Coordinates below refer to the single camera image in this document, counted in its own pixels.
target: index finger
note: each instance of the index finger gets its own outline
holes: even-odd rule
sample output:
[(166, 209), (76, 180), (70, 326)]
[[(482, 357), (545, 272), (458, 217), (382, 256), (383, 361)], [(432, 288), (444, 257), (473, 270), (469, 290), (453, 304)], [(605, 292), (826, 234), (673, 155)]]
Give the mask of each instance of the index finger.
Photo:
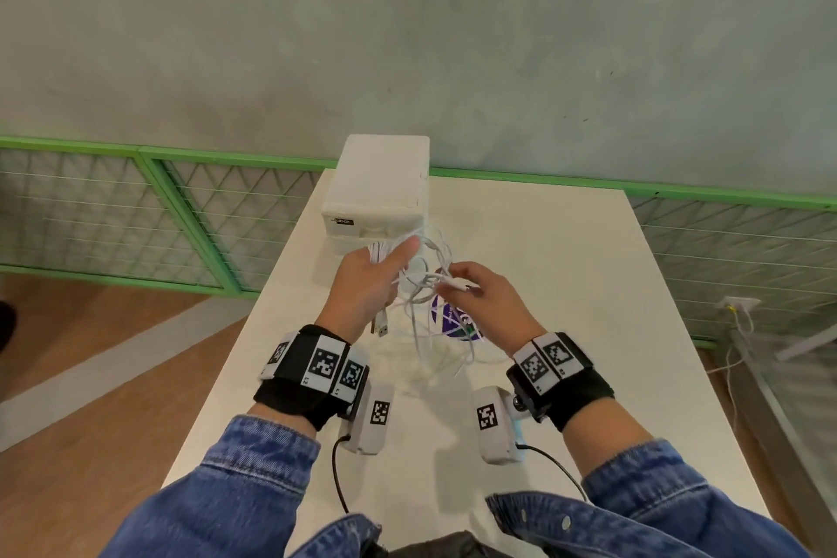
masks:
[(484, 287), (493, 278), (497, 277), (497, 274), (491, 269), (473, 261), (452, 262), (450, 264), (450, 275), (454, 278), (466, 278), (466, 280), (475, 282), (480, 287)]

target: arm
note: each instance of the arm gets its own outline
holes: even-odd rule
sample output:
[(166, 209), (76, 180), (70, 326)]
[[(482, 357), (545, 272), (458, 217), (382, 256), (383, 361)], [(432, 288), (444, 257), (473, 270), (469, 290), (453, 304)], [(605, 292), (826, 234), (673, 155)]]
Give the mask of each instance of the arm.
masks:
[[(506, 278), (475, 262), (455, 263), (450, 272), (479, 287), (462, 292), (442, 284), (439, 295), (466, 312), (510, 357), (547, 332)], [(583, 406), (562, 434), (591, 501), (605, 510), (719, 558), (808, 555), (781, 525), (738, 507), (711, 487), (614, 399)]]
[[(348, 254), (316, 323), (356, 341), (395, 298), (398, 270), (418, 248), (413, 236), (374, 265), (366, 248)], [(304, 416), (255, 404), (227, 426), (197, 468), (131, 512), (101, 555), (284, 555), (320, 450), (315, 437)]]

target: blue denim sleeve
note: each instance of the blue denim sleeve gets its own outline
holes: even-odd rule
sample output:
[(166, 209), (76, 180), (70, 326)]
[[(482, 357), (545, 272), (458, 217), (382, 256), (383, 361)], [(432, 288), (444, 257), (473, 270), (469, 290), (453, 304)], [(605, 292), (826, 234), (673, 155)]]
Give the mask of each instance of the blue denim sleeve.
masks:
[(319, 450), (289, 428), (237, 416), (197, 468), (128, 515), (101, 555), (281, 556)]
[(666, 441), (626, 450), (594, 470), (583, 486), (598, 507), (714, 558), (809, 556), (780, 524), (738, 507), (709, 485)]

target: person's left hand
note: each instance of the person's left hand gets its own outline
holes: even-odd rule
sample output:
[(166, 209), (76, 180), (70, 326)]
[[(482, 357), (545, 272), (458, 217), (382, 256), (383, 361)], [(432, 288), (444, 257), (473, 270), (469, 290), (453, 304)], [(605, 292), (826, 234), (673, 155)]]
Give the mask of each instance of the person's left hand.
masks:
[(343, 257), (331, 290), (314, 324), (336, 333), (353, 344), (363, 335), (378, 311), (398, 294), (398, 272), (416, 255), (421, 241), (410, 236), (380, 263), (369, 260), (369, 249), (361, 247)]

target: black cable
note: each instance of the black cable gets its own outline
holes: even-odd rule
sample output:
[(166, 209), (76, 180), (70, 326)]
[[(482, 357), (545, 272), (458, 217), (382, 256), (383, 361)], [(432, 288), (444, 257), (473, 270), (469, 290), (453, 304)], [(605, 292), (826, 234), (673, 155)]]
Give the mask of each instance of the black cable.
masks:
[(563, 466), (562, 466), (562, 465), (558, 462), (558, 459), (557, 459), (557, 458), (554, 458), (554, 457), (553, 457), (552, 455), (550, 455), (549, 453), (545, 453), (545, 452), (543, 452), (543, 451), (542, 451), (539, 447), (527, 446), (525, 443), (516, 443), (515, 445), (517, 446), (517, 449), (518, 449), (518, 450), (532, 450), (533, 452), (536, 452), (536, 453), (538, 453), (538, 454), (542, 454), (544, 457), (546, 457), (547, 459), (549, 459), (550, 461), (552, 461), (553, 463), (555, 463), (555, 465), (557, 465), (557, 466), (561, 469), (561, 471), (562, 471), (564, 474), (566, 474), (566, 475), (567, 475), (567, 478), (568, 478), (568, 479), (570, 479), (570, 480), (572, 481), (572, 484), (573, 484), (573, 485), (575, 485), (575, 486), (576, 486), (576, 488), (578, 488), (578, 490), (579, 490), (579, 491), (580, 491), (580, 493), (581, 493), (581, 497), (584, 499), (584, 503), (589, 503), (589, 502), (590, 502), (590, 500), (587, 498), (587, 495), (584, 493), (584, 490), (583, 490), (583, 488), (581, 487), (581, 485), (579, 485), (579, 484), (578, 484), (578, 481), (576, 481), (576, 480), (572, 477), (572, 475), (571, 475), (571, 474), (567, 471), (567, 468), (564, 468), (564, 467), (563, 467)]
[(346, 514), (349, 513), (349, 509), (346, 506), (346, 499), (343, 498), (343, 490), (340, 489), (340, 479), (337, 478), (337, 446), (343, 442), (347, 442), (349, 439), (351, 439), (351, 435), (343, 435), (334, 442), (334, 447), (331, 448), (331, 471), (334, 473), (334, 487), (337, 488), (337, 496), (340, 498), (340, 505), (343, 506), (343, 511)]

